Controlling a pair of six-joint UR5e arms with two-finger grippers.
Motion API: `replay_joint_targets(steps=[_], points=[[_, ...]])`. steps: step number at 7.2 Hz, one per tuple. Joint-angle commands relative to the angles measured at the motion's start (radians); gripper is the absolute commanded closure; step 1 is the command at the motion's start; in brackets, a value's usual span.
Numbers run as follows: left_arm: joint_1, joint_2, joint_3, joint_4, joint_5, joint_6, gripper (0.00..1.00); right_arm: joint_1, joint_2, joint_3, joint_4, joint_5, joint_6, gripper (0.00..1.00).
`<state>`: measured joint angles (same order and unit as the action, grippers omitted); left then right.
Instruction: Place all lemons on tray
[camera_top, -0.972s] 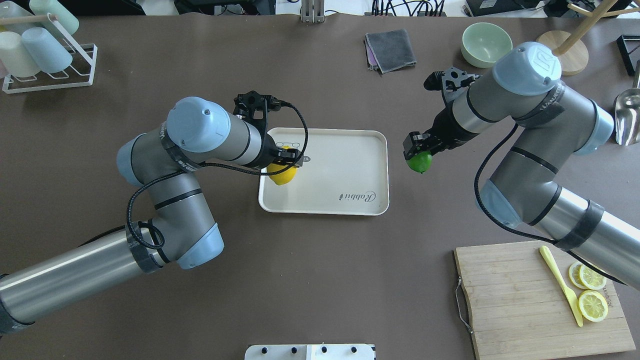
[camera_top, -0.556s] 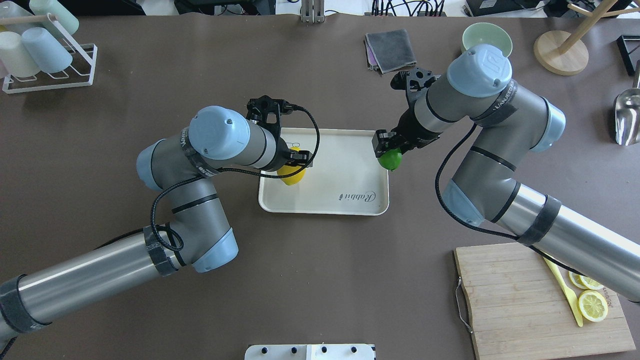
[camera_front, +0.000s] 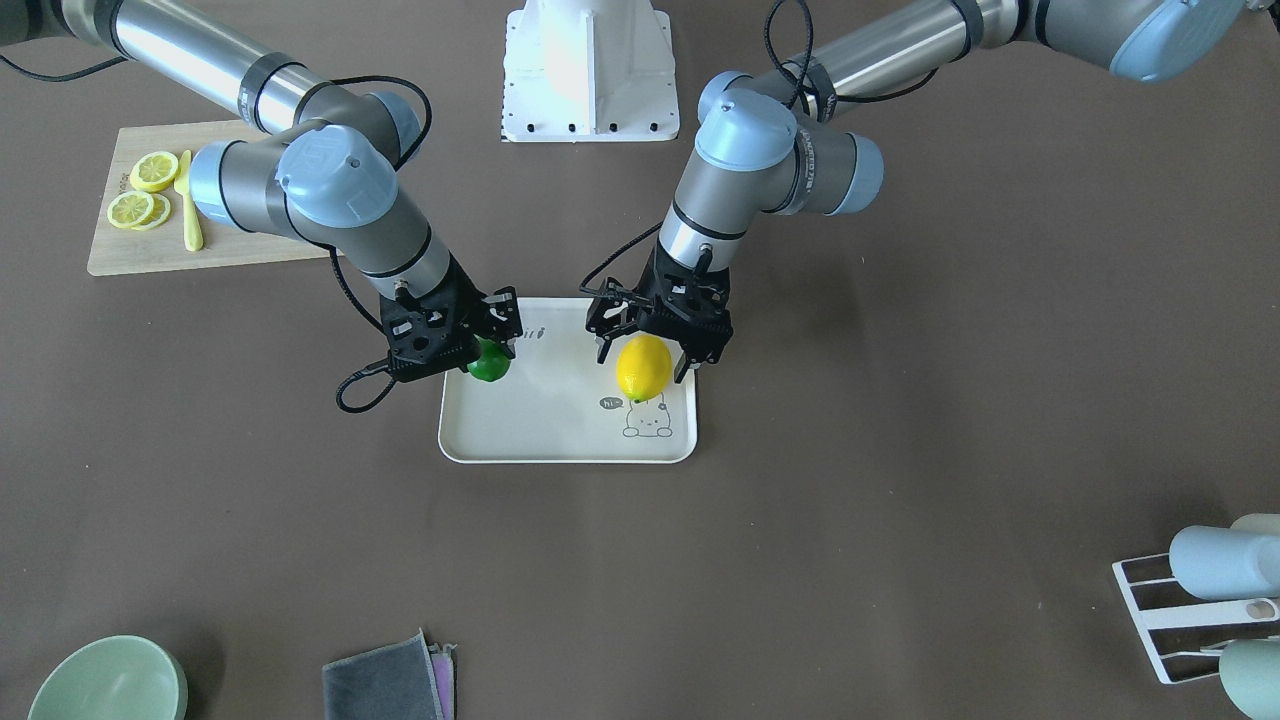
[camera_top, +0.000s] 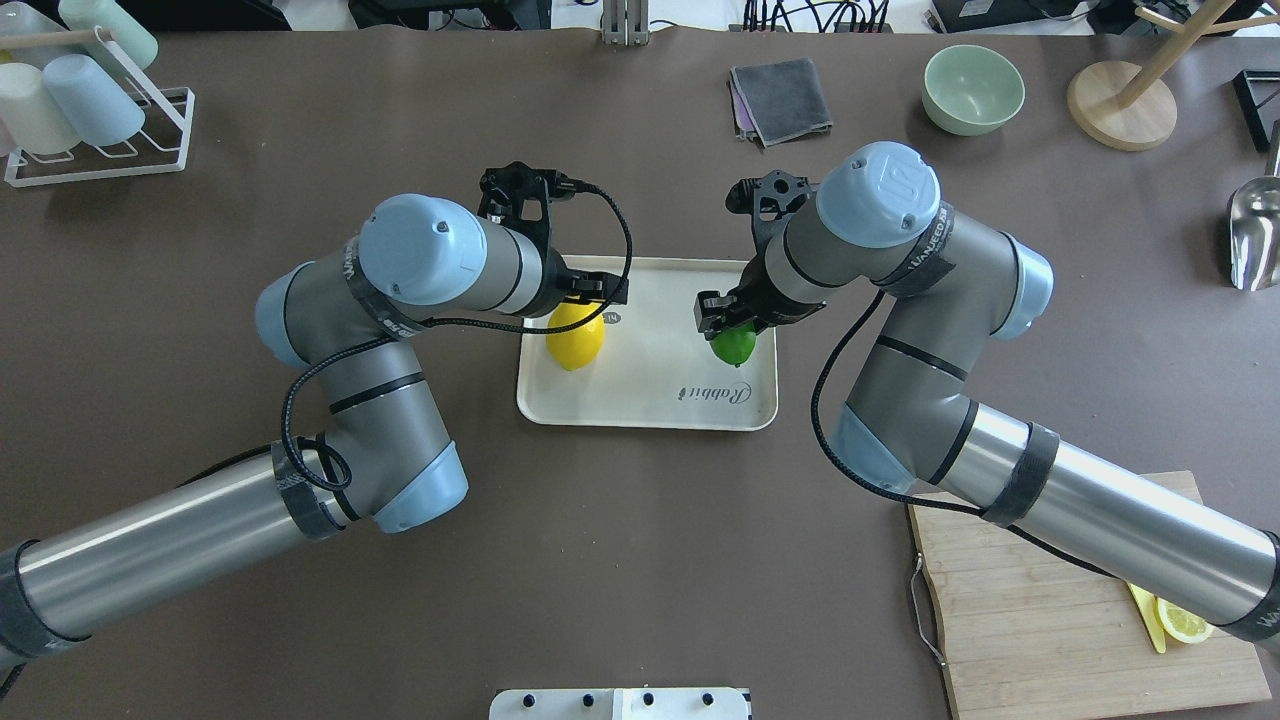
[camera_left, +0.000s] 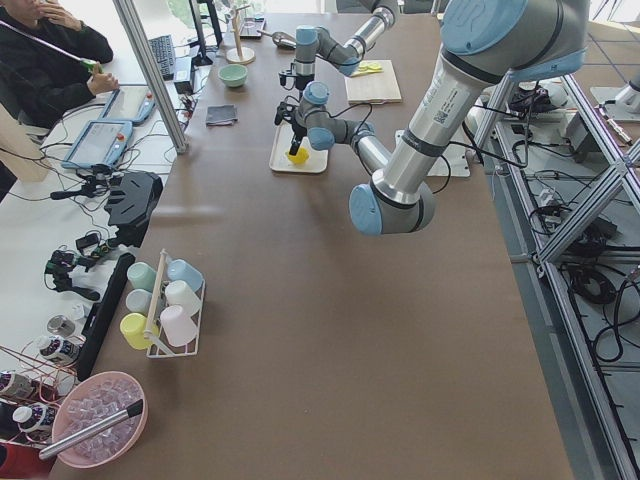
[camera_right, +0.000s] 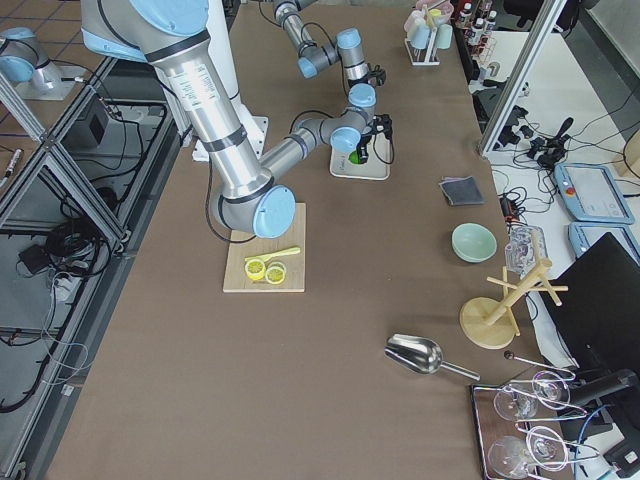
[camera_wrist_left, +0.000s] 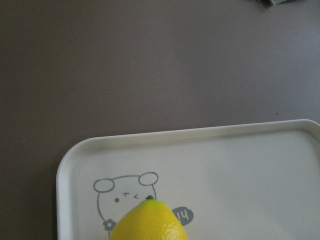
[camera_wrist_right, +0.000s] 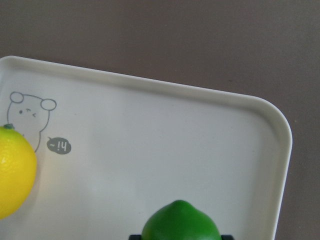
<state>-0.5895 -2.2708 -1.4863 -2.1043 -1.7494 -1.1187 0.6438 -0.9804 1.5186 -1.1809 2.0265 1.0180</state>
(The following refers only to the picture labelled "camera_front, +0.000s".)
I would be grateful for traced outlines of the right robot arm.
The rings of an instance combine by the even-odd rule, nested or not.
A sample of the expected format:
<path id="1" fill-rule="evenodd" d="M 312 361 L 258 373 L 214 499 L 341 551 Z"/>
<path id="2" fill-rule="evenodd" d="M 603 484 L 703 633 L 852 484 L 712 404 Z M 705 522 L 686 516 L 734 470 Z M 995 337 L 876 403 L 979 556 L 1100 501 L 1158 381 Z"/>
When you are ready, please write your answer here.
<path id="1" fill-rule="evenodd" d="M 178 1 L 5 1 L 3 44 L 73 37 L 142 63 L 265 133 L 191 164 L 200 211 L 343 252 L 378 290 L 394 379 L 466 369 L 522 334 L 511 287 L 477 290 L 397 169 L 425 129 L 397 97 L 358 96 Z"/>

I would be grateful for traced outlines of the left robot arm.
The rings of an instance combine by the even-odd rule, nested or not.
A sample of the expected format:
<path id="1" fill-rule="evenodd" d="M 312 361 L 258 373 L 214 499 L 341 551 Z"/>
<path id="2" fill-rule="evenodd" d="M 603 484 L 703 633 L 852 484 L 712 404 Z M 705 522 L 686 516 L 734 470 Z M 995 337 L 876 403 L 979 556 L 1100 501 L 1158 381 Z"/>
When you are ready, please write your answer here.
<path id="1" fill-rule="evenodd" d="M 733 328 L 730 266 L 760 214 L 864 210 L 884 182 L 869 138 L 832 127 L 851 108 L 902 97 L 983 47 L 1036 44 L 1142 83 L 1170 79 L 1219 44 L 1243 1 L 914 1 L 760 74 L 727 70 L 698 101 L 699 128 L 634 287 L 609 278 L 585 328 L 599 363 L 640 332 L 682 351 L 675 380 L 718 363 Z"/>

